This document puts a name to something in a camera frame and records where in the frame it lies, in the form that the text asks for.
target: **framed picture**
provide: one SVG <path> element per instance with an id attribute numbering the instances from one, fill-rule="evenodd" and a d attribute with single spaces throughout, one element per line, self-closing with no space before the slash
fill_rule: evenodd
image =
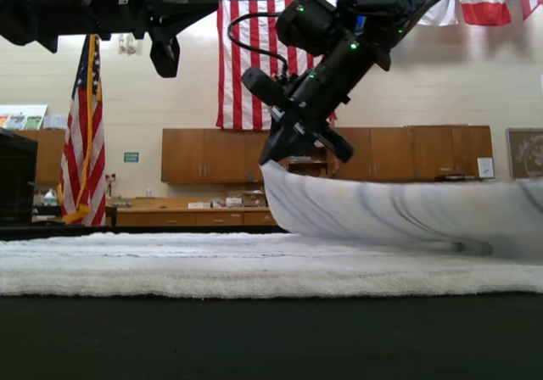
<path id="1" fill-rule="evenodd" d="M 543 128 L 509 128 L 507 146 L 512 178 L 543 177 Z"/>

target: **drawer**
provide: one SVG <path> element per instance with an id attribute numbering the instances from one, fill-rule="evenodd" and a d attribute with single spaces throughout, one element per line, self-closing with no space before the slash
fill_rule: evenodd
<path id="1" fill-rule="evenodd" d="M 119 213 L 117 226 L 195 226 L 196 215 L 184 212 Z"/>
<path id="2" fill-rule="evenodd" d="M 275 226 L 271 212 L 245 212 L 244 225 L 250 226 Z"/>
<path id="3" fill-rule="evenodd" d="M 202 212 L 196 215 L 197 226 L 241 226 L 243 223 L 240 212 Z"/>

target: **white shag carpet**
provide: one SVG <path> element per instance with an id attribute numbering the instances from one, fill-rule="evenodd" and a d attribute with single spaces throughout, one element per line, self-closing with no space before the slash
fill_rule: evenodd
<path id="1" fill-rule="evenodd" d="M 265 299 L 543 292 L 543 266 L 294 234 L 94 234 L 0 242 L 0 295 Z"/>

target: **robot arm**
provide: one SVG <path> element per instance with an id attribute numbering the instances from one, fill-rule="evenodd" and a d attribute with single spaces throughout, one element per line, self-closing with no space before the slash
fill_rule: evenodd
<path id="1" fill-rule="evenodd" d="M 377 64 L 390 68 L 390 51 L 440 0 L 294 0 L 277 19 L 279 40 L 324 55 L 302 75 L 271 79 L 258 68 L 243 75 L 244 85 L 271 106 L 272 127 L 260 164 L 307 154 L 320 142 L 347 162 L 353 148 L 327 118 Z M 365 17 L 361 31 L 358 17 Z"/>
<path id="2" fill-rule="evenodd" d="M 56 53 L 59 36 L 132 33 L 152 41 L 151 59 L 163 77 L 175 77 L 176 35 L 218 9 L 218 0 L 0 0 L 0 36 L 16 45 L 38 41 Z"/>

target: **wooden cupboard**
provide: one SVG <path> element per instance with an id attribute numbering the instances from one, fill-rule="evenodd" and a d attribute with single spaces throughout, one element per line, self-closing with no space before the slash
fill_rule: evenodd
<path id="1" fill-rule="evenodd" d="M 478 176 L 477 158 L 494 156 L 490 127 L 452 127 L 451 135 L 455 173 Z"/>
<path id="2" fill-rule="evenodd" d="M 432 181 L 455 174 L 452 130 L 446 126 L 412 127 L 415 178 Z"/>
<path id="3" fill-rule="evenodd" d="M 371 129 L 372 177 L 377 181 L 404 181 L 415 174 L 412 132 L 406 128 Z"/>
<path id="4" fill-rule="evenodd" d="M 37 141 L 36 185 L 59 184 L 65 131 L 23 130 L 14 133 Z"/>
<path id="5" fill-rule="evenodd" d="M 492 158 L 488 126 L 340 127 L 354 147 L 334 177 L 353 181 L 434 181 L 438 176 L 479 176 L 477 158 Z"/>
<path id="6" fill-rule="evenodd" d="M 162 182 L 258 182 L 267 133 L 215 129 L 164 129 Z"/>
<path id="7" fill-rule="evenodd" d="M 343 164 L 328 153 L 337 179 L 375 182 L 433 181 L 438 176 L 479 176 L 477 158 L 492 158 L 488 126 L 339 127 L 355 148 Z M 164 130 L 162 181 L 261 182 L 258 164 L 267 132 Z M 288 161 L 281 161 L 286 167 Z"/>
<path id="8" fill-rule="evenodd" d="M 142 211 L 117 214 L 117 226 L 276 226 L 269 210 Z"/>

